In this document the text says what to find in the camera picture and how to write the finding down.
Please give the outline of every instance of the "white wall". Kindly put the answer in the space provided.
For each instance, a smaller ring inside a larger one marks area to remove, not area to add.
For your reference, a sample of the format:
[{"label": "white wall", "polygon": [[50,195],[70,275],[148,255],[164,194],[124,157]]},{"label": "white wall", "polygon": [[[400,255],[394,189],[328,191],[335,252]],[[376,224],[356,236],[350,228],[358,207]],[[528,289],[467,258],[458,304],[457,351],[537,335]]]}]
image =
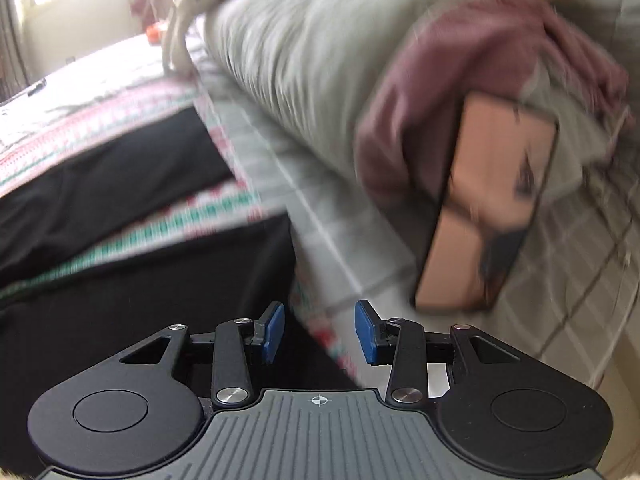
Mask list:
[{"label": "white wall", "polygon": [[23,27],[35,78],[142,31],[129,0],[53,0],[27,10]]}]

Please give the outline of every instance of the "phone screen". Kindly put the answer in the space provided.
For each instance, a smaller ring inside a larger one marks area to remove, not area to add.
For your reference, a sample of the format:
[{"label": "phone screen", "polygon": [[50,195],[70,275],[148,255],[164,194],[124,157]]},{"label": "phone screen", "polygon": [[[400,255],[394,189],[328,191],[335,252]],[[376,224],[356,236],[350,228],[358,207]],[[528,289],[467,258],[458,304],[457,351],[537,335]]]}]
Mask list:
[{"label": "phone screen", "polygon": [[418,309],[491,306],[526,238],[556,123],[487,94],[464,102],[447,189],[418,281]]}]

